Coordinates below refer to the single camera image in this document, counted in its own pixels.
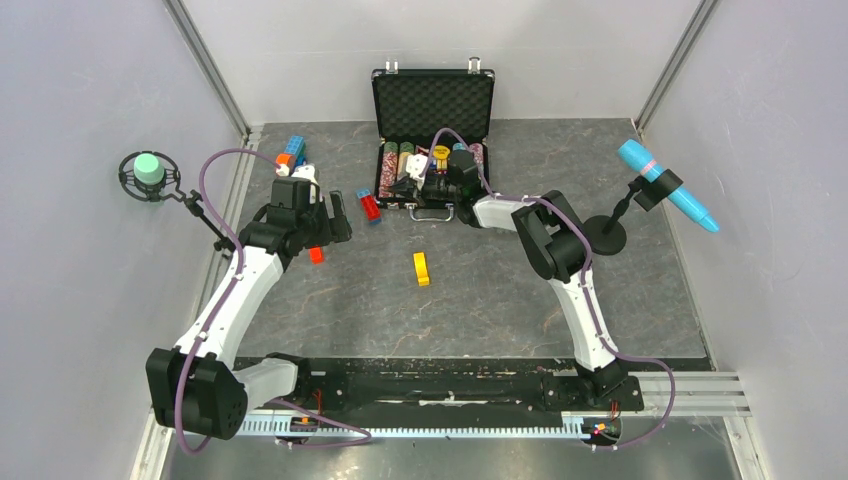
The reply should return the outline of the black poker chip case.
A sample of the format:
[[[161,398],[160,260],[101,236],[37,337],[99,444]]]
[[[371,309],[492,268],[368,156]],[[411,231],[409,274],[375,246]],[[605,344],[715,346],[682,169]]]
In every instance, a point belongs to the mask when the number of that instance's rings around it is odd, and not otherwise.
[[[495,71],[484,69],[471,57],[468,66],[450,68],[400,68],[388,61],[370,76],[380,139],[374,193],[380,209],[425,208],[414,200],[393,196],[387,188],[399,180],[411,180],[405,171],[406,157],[430,158],[427,174],[444,173],[447,159],[435,159],[437,145],[462,149],[467,145],[476,161],[490,161],[487,146],[493,111]]]

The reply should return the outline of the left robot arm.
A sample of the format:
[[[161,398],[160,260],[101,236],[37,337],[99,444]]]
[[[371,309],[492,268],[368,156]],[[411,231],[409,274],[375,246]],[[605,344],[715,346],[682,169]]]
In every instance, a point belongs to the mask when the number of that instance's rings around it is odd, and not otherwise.
[[[278,178],[270,201],[239,232],[236,251],[200,317],[169,349],[145,365],[157,423],[182,433],[227,440],[251,411],[280,398],[290,407],[314,394],[307,361],[269,354],[236,369],[235,360],[259,306],[302,251],[352,237],[341,191],[322,192],[307,178]]]

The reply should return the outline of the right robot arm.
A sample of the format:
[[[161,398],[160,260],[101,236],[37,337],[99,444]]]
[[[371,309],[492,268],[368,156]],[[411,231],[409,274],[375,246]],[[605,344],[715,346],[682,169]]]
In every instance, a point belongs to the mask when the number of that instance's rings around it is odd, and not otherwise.
[[[400,154],[397,178],[387,190],[418,204],[444,200],[466,225],[516,233],[530,266],[551,286],[567,321],[580,400],[591,408],[606,406],[628,373],[598,304],[592,248],[570,204],[559,191],[542,196],[491,191],[468,150],[449,151],[442,172],[432,162],[426,154]]]

